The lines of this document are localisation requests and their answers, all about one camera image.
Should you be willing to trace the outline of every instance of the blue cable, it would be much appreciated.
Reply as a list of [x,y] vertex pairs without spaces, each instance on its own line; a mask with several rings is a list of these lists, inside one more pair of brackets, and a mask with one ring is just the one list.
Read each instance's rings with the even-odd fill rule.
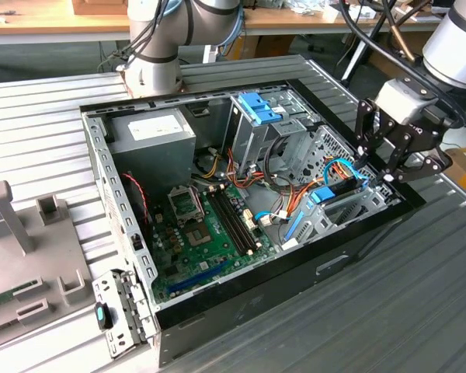
[[256,216],[254,216],[254,219],[259,220],[264,215],[269,215],[269,214],[271,214],[271,211],[260,211],[256,214]]
[[347,161],[346,159],[343,159],[343,158],[337,158],[337,159],[332,159],[330,162],[328,162],[328,164],[326,165],[325,169],[323,169],[323,177],[325,178],[325,184],[328,184],[329,183],[329,180],[328,180],[328,171],[329,171],[329,168],[330,166],[333,164],[333,163],[342,163],[345,167],[347,167],[351,172],[352,174],[354,175],[354,177],[356,179],[361,179],[361,180],[368,180],[369,177],[363,175],[362,173],[360,173],[359,171],[357,171],[356,169],[354,169],[354,167],[352,166],[352,163],[350,163],[349,161]]

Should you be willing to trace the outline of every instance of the green motherboard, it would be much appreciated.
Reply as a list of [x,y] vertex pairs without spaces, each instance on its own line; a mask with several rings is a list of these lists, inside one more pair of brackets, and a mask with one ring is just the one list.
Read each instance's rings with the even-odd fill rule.
[[16,291],[19,291],[19,290],[22,290],[22,289],[25,289],[25,288],[28,288],[29,286],[33,286],[37,284],[37,281],[36,280],[33,280],[33,281],[30,281],[30,282],[26,282],[25,284],[22,284],[20,286],[17,286],[11,290],[8,290],[8,291],[4,291],[3,293],[0,293],[0,305],[3,305],[4,303],[8,303],[10,302],[11,300],[14,299],[14,293]]
[[[221,193],[223,200],[227,199],[231,204],[228,208],[245,224],[242,212],[246,207],[238,190],[228,186]],[[225,227],[228,222],[222,220],[224,212],[213,207],[217,206],[214,195],[202,193],[196,196],[203,208],[203,220],[188,221],[181,227],[168,201],[164,200],[152,208],[156,217],[152,258],[158,270],[152,289],[157,302],[166,302],[276,253],[271,241],[259,228],[247,231],[256,249],[242,252],[235,245],[238,237],[231,237],[235,232]]]

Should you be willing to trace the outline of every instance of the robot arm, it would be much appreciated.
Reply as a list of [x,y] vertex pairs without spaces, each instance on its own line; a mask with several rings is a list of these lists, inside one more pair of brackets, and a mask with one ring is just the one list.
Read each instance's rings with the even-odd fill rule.
[[[164,12],[157,22],[159,6]],[[182,83],[178,47],[230,44],[243,24],[240,0],[130,0],[128,17],[131,42],[140,44],[123,67],[133,96],[176,92]],[[152,22],[154,30],[148,29]],[[149,41],[139,41],[149,34]]]
[[[355,23],[346,17],[358,37]],[[379,51],[380,46],[370,44]],[[398,61],[405,74],[384,84],[377,98],[361,100],[355,135],[360,143],[360,168],[368,156],[385,141],[394,146],[390,159],[375,182],[382,179],[408,182],[443,172],[452,161],[440,150],[443,135],[450,128],[466,124],[466,116],[454,98],[459,92],[466,100],[466,0],[457,0],[423,48],[423,62],[414,68]],[[375,123],[375,114],[379,121]],[[428,152],[423,163],[408,166],[409,156]]]

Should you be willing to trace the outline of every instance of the red cable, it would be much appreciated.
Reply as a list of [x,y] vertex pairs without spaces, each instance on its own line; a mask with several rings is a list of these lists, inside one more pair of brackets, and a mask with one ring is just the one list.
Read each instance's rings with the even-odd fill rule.
[[129,180],[131,180],[134,183],[134,185],[137,186],[138,190],[140,191],[141,199],[143,200],[143,207],[144,207],[144,214],[145,214],[145,224],[148,224],[147,199],[145,198],[145,194],[143,193],[143,189],[141,188],[138,181],[136,181],[132,175],[128,175],[127,173],[123,173],[122,176],[127,177]]

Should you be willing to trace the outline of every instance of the metal table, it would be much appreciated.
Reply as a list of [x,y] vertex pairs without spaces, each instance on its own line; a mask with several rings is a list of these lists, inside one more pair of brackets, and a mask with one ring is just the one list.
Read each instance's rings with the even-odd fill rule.
[[[348,125],[356,100],[300,57],[183,67],[191,89],[299,78]],[[121,258],[77,107],[127,98],[117,74],[0,84],[0,180],[14,207],[68,201],[93,277]],[[428,201],[363,262],[199,348],[165,371],[466,371],[466,197],[413,183]],[[92,308],[0,348],[0,371],[154,371],[148,347],[112,362]]]

